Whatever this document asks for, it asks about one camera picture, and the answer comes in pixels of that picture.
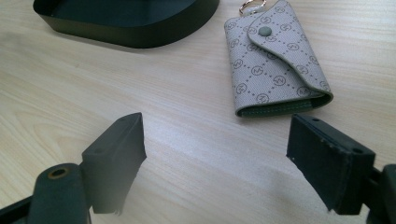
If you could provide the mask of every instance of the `gold key ring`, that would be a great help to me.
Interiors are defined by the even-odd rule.
[[[242,6],[239,8],[239,14],[244,14],[244,9],[248,7],[248,5],[250,5],[250,3],[255,2],[257,0],[247,0],[244,4],[242,4]],[[265,6],[265,3],[267,3],[267,0],[262,0],[262,4],[261,7]]]

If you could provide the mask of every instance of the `snap button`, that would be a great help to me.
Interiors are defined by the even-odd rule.
[[[263,26],[262,28],[259,29],[259,35],[261,35],[261,36],[268,36],[271,33],[272,33],[272,30],[268,26]]]

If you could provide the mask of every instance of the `patterned wallet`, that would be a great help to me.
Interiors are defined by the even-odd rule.
[[[235,114],[265,117],[307,111],[332,100],[328,82],[287,1],[232,18],[230,52]]]

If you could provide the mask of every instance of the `black container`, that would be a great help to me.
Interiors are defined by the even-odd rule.
[[[130,48],[178,41],[202,27],[219,0],[35,0],[55,31]]]

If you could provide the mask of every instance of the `wooden table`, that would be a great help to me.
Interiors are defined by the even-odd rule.
[[[290,1],[334,93],[307,113],[396,161],[396,2]],[[0,207],[33,192],[52,165],[116,119],[142,112],[148,158],[122,216],[99,223],[363,223],[327,209],[286,158],[290,115],[240,119],[221,1],[194,34],[128,49],[55,33],[33,0],[0,2]]]

